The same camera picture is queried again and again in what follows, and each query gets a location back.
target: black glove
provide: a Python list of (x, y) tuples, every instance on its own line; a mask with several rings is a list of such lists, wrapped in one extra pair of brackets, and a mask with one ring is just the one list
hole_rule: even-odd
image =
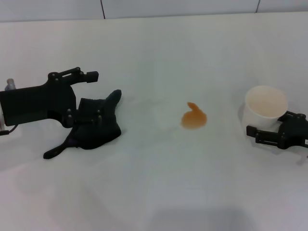
[(65, 141), (60, 146), (46, 152), (43, 158), (54, 158), (68, 147), (80, 147), (86, 150), (95, 149), (119, 137), (121, 129), (116, 123), (115, 110), (121, 95), (121, 90), (115, 90), (105, 100), (82, 98), (78, 113), (82, 116), (92, 116), (99, 110), (102, 114), (101, 124), (73, 125)]

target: cup rim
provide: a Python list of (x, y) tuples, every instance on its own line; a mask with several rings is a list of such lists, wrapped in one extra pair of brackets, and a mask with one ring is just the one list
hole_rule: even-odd
[[(250, 93), (252, 90), (254, 90), (255, 88), (259, 88), (259, 87), (266, 87), (266, 88), (269, 88), (269, 89), (273, 89), (273, 90), (279, 91), (279, 92), (284, 96), (284, 101), (285, 101), (285, 103), (286, 103), (286, 109), (285, 109), (284, 113), (282, 113), (280, 116), (264, 116), (264, 115), (258, 114), (257, 112), (255, 112), (254, 110), (252, 110), (252, 109), (250, 108), (249, 104), (247, 103), (247, 97), (248, 97), (249, 93)], [(285, 96), (285, 94), (284, 94), (284, 92), (283, 92), (282, 90), (279, 90), (279, 89), (277, 89), (277, 88), (273, 88), (273, 87), (267, 86), (267, 85), (259, 85), (259, 86), (255, 86), (255, 87), (249, 89), (249, 91), (246, 93), (246, 95), (245, 95), (245, 106), (246, 106), (253, 114), (255, 114), (255, 115), (257, 115), (257, 116), (259, 116), (259, 117), (261, 117), (261, 118), (264, 118), (264, 119), (276, 119), (276, 118), (279, 118), (279, 117), (283, 116), (283, 115), (288, 111), (289, 103), (288, 103), (287, 98), (286, 98), (286, 96)]]

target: orange stain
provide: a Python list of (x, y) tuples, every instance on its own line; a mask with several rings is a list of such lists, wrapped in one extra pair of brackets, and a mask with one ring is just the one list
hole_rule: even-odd
[(187, 103), (187, 105), (191, 111), (183, 115), (181, 125), (187, 129), (196, 129), (204, 126), (207, 122), (206, 114), (194, 103)]

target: paper cup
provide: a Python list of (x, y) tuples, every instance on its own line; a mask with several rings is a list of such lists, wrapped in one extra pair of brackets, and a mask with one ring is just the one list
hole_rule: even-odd
[(268, 129), (285, 114), (288, 102), (285, 94), (269, 86), (251, 88), (245, 96), (242, 125)]

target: white tabletop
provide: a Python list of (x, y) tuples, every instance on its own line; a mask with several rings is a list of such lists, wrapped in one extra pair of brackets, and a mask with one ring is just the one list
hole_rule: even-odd
[[(307, 149), (255, 144), (240, 123), (245, 93), (282, 89), (308, 113), (308, 13), (0, 24), (0, 81), (37, 86), (80, 66), (101, 99), (122, 90), (122, 136), (46, 161), (69, 129), (52, 120), (0, 137), (6, 231), (306, 231)], [(180, 127), (186, 102), (208, 116)]]

